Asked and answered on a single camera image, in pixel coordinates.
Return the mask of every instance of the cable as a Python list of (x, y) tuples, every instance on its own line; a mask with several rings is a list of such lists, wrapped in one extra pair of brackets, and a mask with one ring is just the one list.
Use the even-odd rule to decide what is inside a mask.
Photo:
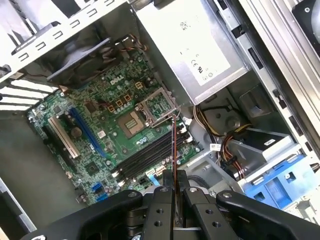
[(206, 189), (210, 188), (210, 185), (202, 177), (199, 177), (197, 175), (189, 175), (189, 176), (187, 176), (187, 178), (188, 178), (188, 180), (195, 181), (200, 187), (203, 187)]

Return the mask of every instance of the sata port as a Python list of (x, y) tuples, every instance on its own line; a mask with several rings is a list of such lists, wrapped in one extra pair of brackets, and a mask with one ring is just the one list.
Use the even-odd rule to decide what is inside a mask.
[(102, 184), (100, 182), (96, 183), (91, 189), (94, 193), (100, 192), (102, 190)]

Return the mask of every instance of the sticker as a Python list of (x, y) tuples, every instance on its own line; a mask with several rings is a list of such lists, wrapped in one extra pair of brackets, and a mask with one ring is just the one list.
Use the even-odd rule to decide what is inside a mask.
[(187, 117), (183, 117), (182, 121), (184, 122), (185, 125), (190, 125), (192, 122), (192, 118), (187, 118)]
[(106, 133), (105, 133), (105, 131), (102, 130), (102, 131), (98, 132), (97, 135), (100, 139), (102, 139), (106, 136)]
[(179, 23), (183, 39), (180, 54), (200, 86), (231, 67), (206, 25), (208, 20), (201, 15), (189, 16)]
[(210, 144), (210, 151), (220, 152), (221, 144), (218, 143), (211, 143)]
[(274, 143), (275, 141), (276, 141), (276, 140), (274, 140), (274, 139), (270, 139), (269, 141), (266, 141), (266, 142), (264, 143), (264, 145), (269, 146), (270, 144)]

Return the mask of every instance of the blue drive bracket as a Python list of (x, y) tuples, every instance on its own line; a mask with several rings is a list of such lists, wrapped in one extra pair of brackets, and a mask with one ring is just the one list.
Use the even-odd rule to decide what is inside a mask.
[(291, 162), (279, 163), (262, 177), (263, 181), (258, 185), (246, 183), (244, 193), (277, 209), (284, 209), (319, 185), (319, 178), (304, 155), (298, 155)]

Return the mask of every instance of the pcie slot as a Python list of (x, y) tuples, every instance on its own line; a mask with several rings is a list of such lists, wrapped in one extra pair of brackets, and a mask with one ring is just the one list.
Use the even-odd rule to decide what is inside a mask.
[(107, 158), (108, 155), (102, 150), (98, 141), (87, 127), (86, 122), (82, 119), (80, 114), (75, 108), (71, 108), (69, 111), (70, 115), (75, 119), (77, 125), (81, 128), (84, 135), (88, 138), (89, 142), (93, 145), (94, 149), (104, 158)]
[(74, 162), (69, 158), (68, 153), (66, 151), (64, 151), (65, 146), (62, 143), (62, 141), (60, 140), (60, 138), (56, 137), (47, 125), (43, 126), (42, 130), (47, 135), (49, 143), (51, 143), (54, 146), (54, 148), (56, 149), (58, 154), (60, 154), (60, 156), (62, 157), (65, 164), (71, 170), (73, 170), (75, 173), (77, 173), (76, 166), (75, 166)]
[[(184, 144), (184, 140), (188, 138), (189, 134), (179, 134), (177, 139), (177, 147), (181, 147)], [(151, 167), (154, 163), (161, 161), (162, 159), (171, 155), (172, 151), (172, 141), (171, 134), (169, 138), (165, 138), (165, 141), (160, 141), (161, 144), (154, 146), (152, 144), (152, 148), (146, 151), (137, 152), (138, 155), (135, 154), (134, 158), (129, 157), (126, 162), (126, 165), (119, 164), (116, 168), (116, 171), (119, 173), (118, 179), (130, 179), (136, 176), (139, 173), (142, 173), (144, 170)]]
[(118, 164), (117, 167), (115, 169), (113, 169), (113, 172), (116, 172), (119, 169), (125, 169), (125, 168), (129, 167), (129, 165), (131, 165), (132, 162), (134, 162), (135, 160), (139, 159), (144, 154), (152, 151), (153, 149), (158, 148), (164, 142), (166, 142), (166, 141), (170, 141), (171, 142), (171, 137), (172, 137), (172, 133), (170, 131), (170, 132), (166, 133), (165, 135), (163, 135), (162, 137), (160, 137), (157, 140), (155, 140), (152, 144), (149, 144), (148, 146), (146, 146), (142, 150), (140, 150), (140, 151), (136, 152), (135, 154), (129, 156), (126, 160), (124, 160), (123, 162)]
[[(177, 148), (181, 147), (184, 144), (184, 140), (180, 140), (177, 142)], [(124, 178), (131, 179), (137, 174), (142, 173), (144, 170), (148, 169), (155, 163), (160, 162), (162, 159), (168, 157), (172, 153), (171, 144), (166, 145), (163, 149), (160, 149), (156, 151), (156, 153), (152, 156), (149, 156), (147, 158), (141, 158), (141, 161), (135, 162), (134, 166), (132, 168), (122, 169), (120, 172), (119, 178), (124, 176)]]
[(64, 128), (61, 126), (58, 119), (55, 117), (50, 117), (48, 119), (48, 122), (52, 129), (55, 131), (55, 133), (58, 135), (58, 137), (61, 139), (62, 143), (64, 144), (65, 148), (70, 153), (71, 157), (73, 159), (80, 156), (80, 152), (77, 149), (76, 145), (73, 141), (71, 141), (70, 137), (68, 136), (67, 132), (64, 130)]

